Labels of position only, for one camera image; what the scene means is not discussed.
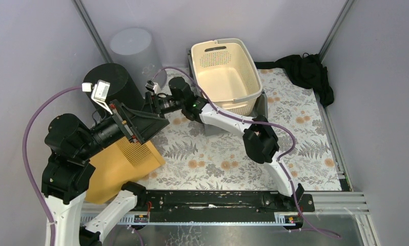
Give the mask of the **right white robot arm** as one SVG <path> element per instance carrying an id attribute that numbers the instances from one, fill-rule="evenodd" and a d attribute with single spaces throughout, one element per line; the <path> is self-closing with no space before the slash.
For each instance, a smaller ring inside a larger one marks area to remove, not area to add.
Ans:
<path id="1" fill-rule="evenodd" d="M 182 77 L 169 81 L 170 94 L 157 92 L 157 86 L 156 83 L 148 81 L 145 93 L 146 102 L 156 114 L 164 116 L 179 110 L 190 121 L 216 126 L 239 136 L 243 140 L 248 158 L 263 164 L 271 175 L 277 191 L 282 195 L 283 208 L 294 211 L 301 205 L 301 197 L 297 193 L 298 185 L 282 160 L 296 145 L 295 137 L 288 129 L 268 122 L 263 115 L 252 118 L 224 110 L 211 102 L 205 93 L 199 96 L 192 92 L 190 85 Z M 289 150 L 281 151 L 275 128 L 285 131 L 291 137 L 292 146 Z"/>

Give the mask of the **cream perforated plastic basket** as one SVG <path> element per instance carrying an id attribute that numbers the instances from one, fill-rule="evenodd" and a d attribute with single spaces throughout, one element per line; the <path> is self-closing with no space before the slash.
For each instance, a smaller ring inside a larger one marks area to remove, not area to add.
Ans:
<path id="1" fill-rule="evenodd" d="M 196 83 L 217 106 L 238 115 L 252 113 L 263 86 L 243 41 L 222 38 L 191 48 Z"/>

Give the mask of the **black ribbed plastic bin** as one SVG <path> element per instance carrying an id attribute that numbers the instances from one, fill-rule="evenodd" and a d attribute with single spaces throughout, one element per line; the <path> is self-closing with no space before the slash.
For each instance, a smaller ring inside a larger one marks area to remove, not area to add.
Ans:
<path id="1" fill-rule="evenodd" d="M 142 110 L 144 108 L 144 97 L 129 72 L 122 65 L 107 63 L 90 70 L 81 85 L 81 90 L 86 93 L 88 98 L 91 97 L 93 87 L 100 80 L 110 84 L 105 99 L 107 104 L 117 100 L 132 110 Z"/>

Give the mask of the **yellow perforated plastic basket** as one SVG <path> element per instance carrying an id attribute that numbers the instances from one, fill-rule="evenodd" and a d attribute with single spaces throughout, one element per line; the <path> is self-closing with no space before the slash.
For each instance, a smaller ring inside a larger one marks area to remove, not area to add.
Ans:
<path id="1" fill-rule="evenodd" d="M 138 181 L 166 161 L 151 141 L 129 142 L 123 137 L 89 159 L 95 167 L 86 193 L 86 202 L 103 204 L 116 196 L 128 181 Z"/>

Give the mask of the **large grey plastic bin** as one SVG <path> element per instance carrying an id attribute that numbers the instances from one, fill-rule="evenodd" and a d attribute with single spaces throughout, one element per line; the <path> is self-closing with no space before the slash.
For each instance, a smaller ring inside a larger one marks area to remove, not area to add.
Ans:
<path id="1" fill-rule="evenodd" d="M 137 88 L 145 91 L 151 80 L 160 87 L 167 82 L 167 73 L 160 71 L 162 63 L 152 34 L 141 28 L 124 29 L 115 34 L 109 43 L 115 63 L 129 72 Z"/>

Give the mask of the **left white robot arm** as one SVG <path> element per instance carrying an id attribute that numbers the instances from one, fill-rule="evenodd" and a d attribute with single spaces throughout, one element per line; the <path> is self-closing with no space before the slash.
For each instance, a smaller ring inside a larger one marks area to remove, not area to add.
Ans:
<path id="1" fill-rule="evenodd" d="M 58 116 L 49 125 L 45 143 L 51 155 L 43 171 L 41 192 L 56 227 L 50 232 L 54 245 L 102 245 L 127 212 L 149 204 L 146 188 L 125 180 L 108 194 L 112 203 L 90 222 L 80 223 L 96 171 L 93 157 L 120 140 L 142 146 L 168 125 L 165 114 L 177 110 L 177 105 L 151 98 L 140 110 L 133 110 L 113 100 L 108 109 L 106 117 L 92 128 L 70 113 Z"/>

